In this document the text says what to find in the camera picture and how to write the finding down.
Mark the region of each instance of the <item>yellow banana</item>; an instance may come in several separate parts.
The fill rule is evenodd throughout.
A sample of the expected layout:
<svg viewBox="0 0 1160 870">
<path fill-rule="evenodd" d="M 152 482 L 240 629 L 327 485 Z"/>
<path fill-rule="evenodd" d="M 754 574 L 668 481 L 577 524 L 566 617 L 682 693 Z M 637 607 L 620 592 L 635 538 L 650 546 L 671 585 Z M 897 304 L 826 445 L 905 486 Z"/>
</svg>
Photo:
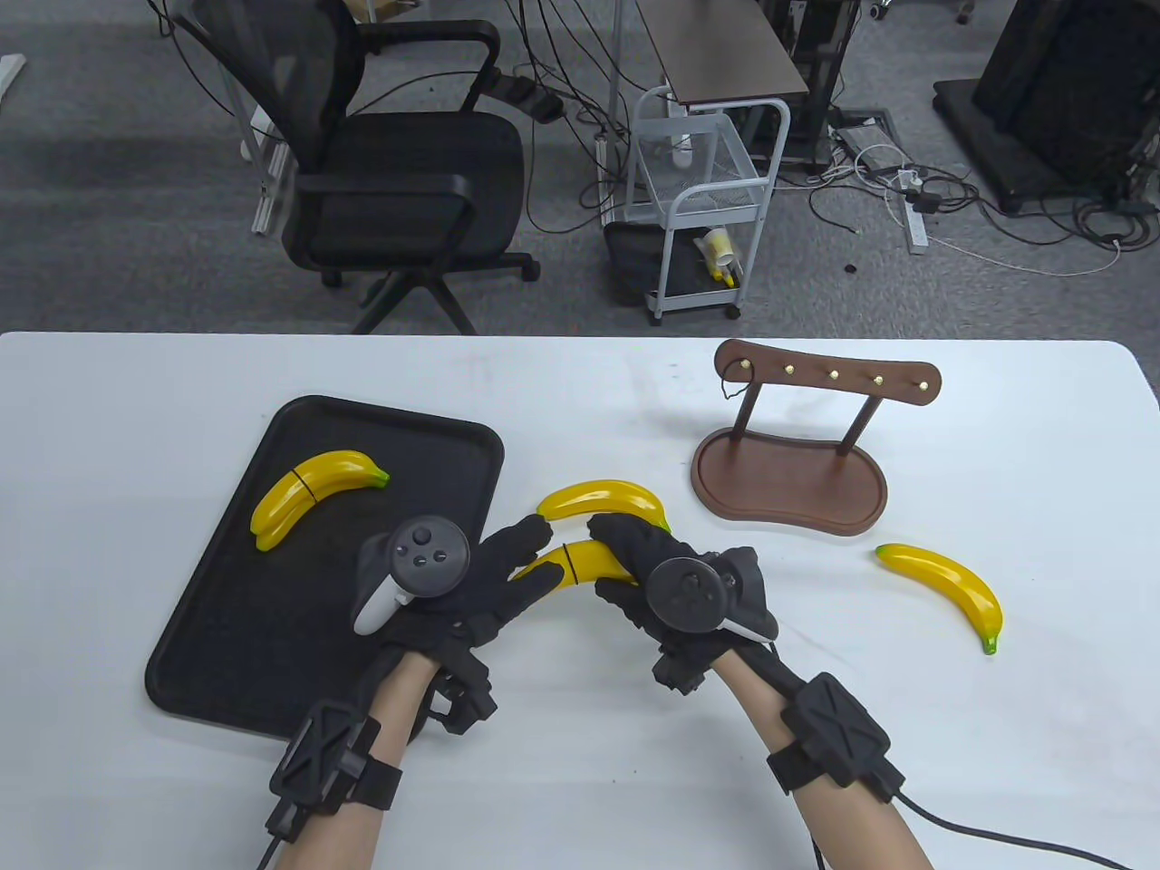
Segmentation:
<svg viewBox="0 0 1160 870">
<path fill-rule="evenodd" d="M 565 487 L 539 502 L 536 513 L 545 520 L 563 520 L 579 514 L 633 514 L 669 531 L 660 499 L 628 480 L 588 480 Z"/>
<path fill-rule="evenodd" d="M 579 586 L 580 583 L 594 583 L 601 578 L 610 580 L 624 580 L 633 582 L 632 574 L 624 570 L 624 566 L 616 560 L 612 551 L 599 541 L 581 541 L 578 544 L 565 544 L 551 552 L 544 553 L 531 565 L 515 575 L 515 580 L 524 577 L 541 565 L 559 565 L 564 568 L 564 579 L 557 586 L 557 590 L 565 586 Z"/>
<path fill-rule="evenodd" d="M 1003 628 L 1003 610 L 978 574 L 945 556 L 906 544 L 883 544 L 875 553 L 891 571 L 918 580 L 954 602 L 971 621 L 983 640 L 983 651 L 994 655 Z"/>
<path fill-rule="evenodd" d="M 253 516 L 249 530 L 258 536 L 258 549 L 273 550 L 314 505 L 335 493 L 368 486 L 382 488 L 391 476 L 357 450 L 331 450 L 296 465 L 266 493 Z"/>
</svg>

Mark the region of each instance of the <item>desk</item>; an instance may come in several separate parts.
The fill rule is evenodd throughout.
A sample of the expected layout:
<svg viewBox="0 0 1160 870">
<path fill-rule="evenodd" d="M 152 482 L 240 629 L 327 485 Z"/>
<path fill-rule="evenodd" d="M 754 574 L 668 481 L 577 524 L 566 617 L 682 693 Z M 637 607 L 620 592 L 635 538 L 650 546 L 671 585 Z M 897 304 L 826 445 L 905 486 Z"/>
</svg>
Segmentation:
<svg viewBox="0 0 1160 870">
<path fill-rule="evenodd" d="M 807 90 L 754 0 L 637 0 L 637 8 L 682 106 Z"/>
<path fill-rule="evenodd" d="M 737 411 L 712 370 L 717 343 L 0 338 L 6 867 L 256 864 L 281 746 L 160 713 L 142 675 L 270 415 L 313 392 L 492 426 L 507 461 L 490 529 L 586 478 L 652 487 L 698 548 L 759 550 L 783 657 L 865 703 L 916 800 L 1151 865 L 1160 412 L 1131 356 L 1105 343 L 780 342 L 943 374 L 933 405 L 887 403 L 867 430 L 890 503 L 870 532 L 840 539 L 730 523 L 695 499 L 694 448 Z M 857 405 L 767 387 L 752 426 L 833 436 Z M 871 563 L 889 541 L 960 558 L 993 585 L 1007 612 L 998 655 L 945 601 Z M 655 686 L 654 646 L 589 590 L 537 606 L 483 658 L 499 712 L 464 738 L 416 741 L 378 868 L 812 865 L 735 703 L 712 679 L 688 698 Z M 912 821 L 948 870 L 1079 867 Z"/>
</svg>

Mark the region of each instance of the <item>white cable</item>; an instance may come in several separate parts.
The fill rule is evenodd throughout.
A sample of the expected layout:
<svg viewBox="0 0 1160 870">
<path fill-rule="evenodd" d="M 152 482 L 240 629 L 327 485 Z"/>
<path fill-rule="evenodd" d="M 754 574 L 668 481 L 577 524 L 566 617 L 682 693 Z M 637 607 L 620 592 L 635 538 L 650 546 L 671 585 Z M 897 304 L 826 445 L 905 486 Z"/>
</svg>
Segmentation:
<svg viewBox="0 0 1160 870">
<path fill-rule="evenodd" d="M 937 241 L 940 245 L 948 247 L 951 251 L 957 251 L 960 254 L 966 254 L 967 256 L 977 258 L 994 266 L 1002 266 L 1005 269 L 1015 269 L 1015 271 L 1029 271 L 1032 275 L 1046 275 L 1049 278 L 1078 278 L 1082 275 L 1095 275 L 1097 271 L 1104 271 L 1105 269 L 1110 269 L 1112 266 L 1118 263 L 1119 255 L 1121 253 L 1123 253 L 1119 247 L 1119 242 L 1112 240 L 1111 244 L 1116 246 L 1116 255 L 1111 258 L 1111 262 L 1108 263 L 1107 266 L 1101 266 L 1099 269 L 1087 269 L 1085 271 L 1044 271 L 1043 269 L 1029 269 L 1025 266 L 1013 266 L 1012 263 L 1005 263 L 1000 262 L 999 260 L 992 260 L 989 256 L 984 256 L 983 254 L 976 254 L 973 251 L 967 251 L 965 248 L 958 247 L 957 245 L 951 245 L 949 241 L 944 241 L 943 239 L 936 239 L 934 235 L 930 234 L 928 234 L 927 238 L 929 238 L 930 241 Z"/>
<path fill-rule="evenodd" d="M 898 219 L 898 216 L 894 213 L 894 210 L 890 205 L 890 195 L 887 190 L 883 191 L 882 201 L 886 204 L 886 213 L 890 215 L 890 219 L 905 230 L 906 227 L 902 226 L 902 222 Z M 984 262 L 991 263 L 992 266 L 1001 266 L 1005 269 L 1014 269 L 1015 271 L 1025 271 L 1031 275 L 1044 275 L 1049 278 L 1078 278 L 1082 277 L 1083 275 L 1095 275 L 1096 273 L 1105 271 L 1116 263 L 1118 263 L 1121 254 L 1124 253 L 1123 249 L 1119 247 L 1119 242 L 1112 240 L 1111 244 L 1116 246 L 1116 255 L 1111 258 L 1111 262 L 1107 263 L 1105 266 L 1101 266 L 1097 269 L 1085 269 L 1083 271 L 1046 271 L 1045 269 L 1031 269 L 1027 266 L 1015 266 L 1014 263 L 1005 263 L 1002 260 L 995 260 L 993 258 L 985 256 L 984 254 L 977 254 L 973 251 L 960 248 L 958 245 L 952 245 L 945 239 L 940 239 L 937 237 L 930 235 L 930 233 L 927 233 L 927 238 L 930 239 L 930 241 L 935 241 L 942 245 L 943 247 L 948 247 L 951 251 L 957 251 L 960 254 L 966 254 L 967 256 L 973 256 L 977 260 L 983 260 Z"/>
<path fill-rule="evenodd" d="M 854 155 L 854 173 L 858 176 L 858 181 L 861 181 L 863 184 L 867 184 L 868 187 L 882 187 L 882 184 L 871 181 L 870 179 L 863 177 L 862 169 L 858 167 L 858 162 L 862 160 L 863 155 L 868 151 L 873 151 L 875 148 L 890 148 L 901 154 L 902 166 L 899 167 L 900 169 L 905 169 L 906 165 L 911 162 L 911 158 L 906 155 L 906 152 L 902 151 L 900 147 L 898 147 L 898 145 L 896 145 L 892 142 L 876 142 L 873 145 L 867 145 L 864 148 L 862 148 L 862 151 L 860 151 L 857 154 Z"/>
</svg>

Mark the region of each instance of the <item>office chair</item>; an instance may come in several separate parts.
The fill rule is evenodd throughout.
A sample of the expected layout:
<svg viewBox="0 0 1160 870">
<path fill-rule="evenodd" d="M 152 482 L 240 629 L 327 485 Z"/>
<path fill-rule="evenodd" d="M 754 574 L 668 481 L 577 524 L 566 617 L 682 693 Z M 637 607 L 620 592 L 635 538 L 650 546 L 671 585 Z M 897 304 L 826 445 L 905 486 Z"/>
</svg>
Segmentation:
<svg viewBox="0 0 1160 870">
<path fill-rule="evenodd" d="M 371 332 L 425 288 L 465 335 L 476 329 L 444 276 L 519 268 L 509 253 L 523 208 L 523 144 L 515 125 L 476 111 L 484 94 L 539 123 L 559 97 L 495 68 L 486 21 L 357 24 L 342 0 L 183 0 L 171 14 L 258 101 L 298 162 L 282 244 L 290 260 L 336 287 L 343 271 L 382 271 L 353 332 Z M 479 42 L 487 58 L 458 111 L 349 115 L 365 57 L 413 42 Z"/>
</svg>

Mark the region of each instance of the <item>wooden post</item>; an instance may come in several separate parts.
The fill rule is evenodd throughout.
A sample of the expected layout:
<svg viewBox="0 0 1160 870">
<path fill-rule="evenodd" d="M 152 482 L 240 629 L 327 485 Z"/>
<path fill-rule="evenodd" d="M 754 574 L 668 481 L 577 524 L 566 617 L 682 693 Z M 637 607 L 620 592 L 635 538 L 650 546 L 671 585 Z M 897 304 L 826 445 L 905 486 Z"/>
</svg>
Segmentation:
<svg viewBox="0 0 1160 870">
<path fill-rule="evenodd" d="M 882 405 L 882 398 L 878 396 L 868 396 L 867 400 L 862 405 L 862 409 L 858 411 L 858 415 L 854 418 L 854 422 L 850 423 L 850 428 L 847 430 L 846 436 L 842 438 L 842 443 L 838 445 L 839 456 L 849 456 L 850 450 L 854 449 L 854 444 L 861 437 L 862 433 L 867 428 L 867 423 L 870 422 L 870 418 L 873 416 L 873 412 L 878 409 Z"/>
<path fill-rule="evenodd" d="M 749 386 L 745 390 L 745 400 L 741 403 L 741 408 L 737 412 L 737 422 L 733 423 L 733 432 L 728 434 L 730 441 L 740 441 L 741 436 L 745 435 L 745 429 L 749 425 L 749 418 L 753 415 L 753 406 L 757 404 L 757 394 L 761 392 L 761 384 L 749 383 Z"/>
</svg>

